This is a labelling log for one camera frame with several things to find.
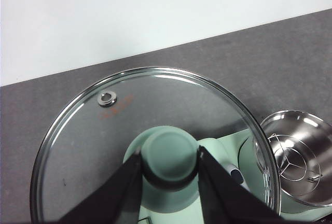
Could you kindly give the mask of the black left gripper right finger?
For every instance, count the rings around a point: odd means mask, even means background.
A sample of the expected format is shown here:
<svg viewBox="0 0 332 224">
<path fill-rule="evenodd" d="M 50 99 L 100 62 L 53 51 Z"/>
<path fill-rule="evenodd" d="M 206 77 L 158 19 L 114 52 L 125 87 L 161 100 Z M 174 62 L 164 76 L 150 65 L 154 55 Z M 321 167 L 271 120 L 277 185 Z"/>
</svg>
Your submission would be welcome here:
<svg viewBox="0 0 332 224">
<path fill-rule="evenodd" d="M 205 223 L 288 223 L 231 178 L 203 146 L 198 149 L 198 185 Z"/>
</svg>

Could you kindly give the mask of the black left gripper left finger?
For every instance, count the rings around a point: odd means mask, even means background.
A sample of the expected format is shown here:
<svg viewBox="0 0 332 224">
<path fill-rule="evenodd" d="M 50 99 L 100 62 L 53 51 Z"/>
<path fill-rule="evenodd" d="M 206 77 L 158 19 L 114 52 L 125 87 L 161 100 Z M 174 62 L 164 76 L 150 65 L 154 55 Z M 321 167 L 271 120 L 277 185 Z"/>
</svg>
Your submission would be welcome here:
<svg viewBox="0 0 332 224">
<path fill-rule="evenodd" d="M 101 187 L 58 223 L 138 223 L 142 191 L 142 156 L 137 149 Z"/>
</svg>

